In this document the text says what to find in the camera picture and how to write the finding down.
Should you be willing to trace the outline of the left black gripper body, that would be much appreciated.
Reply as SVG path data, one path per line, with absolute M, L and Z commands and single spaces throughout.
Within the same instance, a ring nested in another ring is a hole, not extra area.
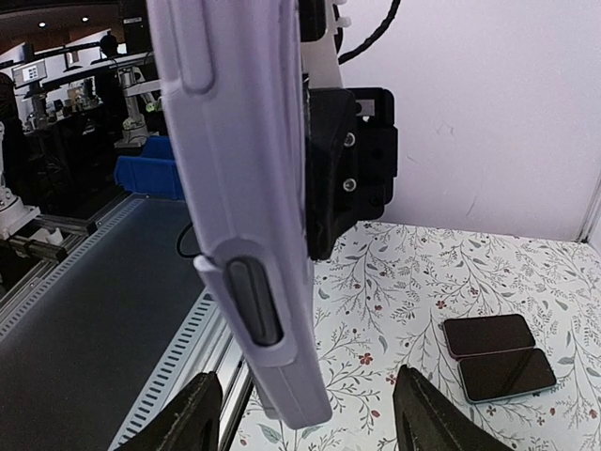
M 347 22 L 337 1 L 300 2 L 305 122 L 306 240 L 313 261 L 360 221 L 380 218 L 393 199 L 398 130 L 394 96 L 382 87 L 345 87 L 341 65 L 363 54 L 389 29 L 396 1 L 356 48 L 342 52 Z

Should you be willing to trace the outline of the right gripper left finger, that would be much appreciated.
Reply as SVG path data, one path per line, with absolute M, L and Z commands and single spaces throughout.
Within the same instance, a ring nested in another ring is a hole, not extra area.
M 223 389 L 216 372 L 197 374 L 122 451 L 217 451 Z

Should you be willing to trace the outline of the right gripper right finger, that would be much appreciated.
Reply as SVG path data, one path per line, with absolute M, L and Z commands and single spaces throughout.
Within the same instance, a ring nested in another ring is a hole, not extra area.
M 393 389 L 400 450 L 501 451 L 509 447 L 478 428 L 417 369 L 402 365 Z

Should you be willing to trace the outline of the black phone teal edge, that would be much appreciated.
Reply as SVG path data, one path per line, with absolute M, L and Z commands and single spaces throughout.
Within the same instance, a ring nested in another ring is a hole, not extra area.
M 472 404 L 544 391 L 557 378 L 540 349 L 525 349 L 461 359 L 458 371 L 465 398 Z

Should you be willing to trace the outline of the lilac phone case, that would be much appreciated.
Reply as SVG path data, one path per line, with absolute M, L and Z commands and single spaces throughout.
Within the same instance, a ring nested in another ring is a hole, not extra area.
M 270 418 L 331 419 L 316 354 L 294 1 L 151 1 L 162 107 L 200 253 L 193 265 Z

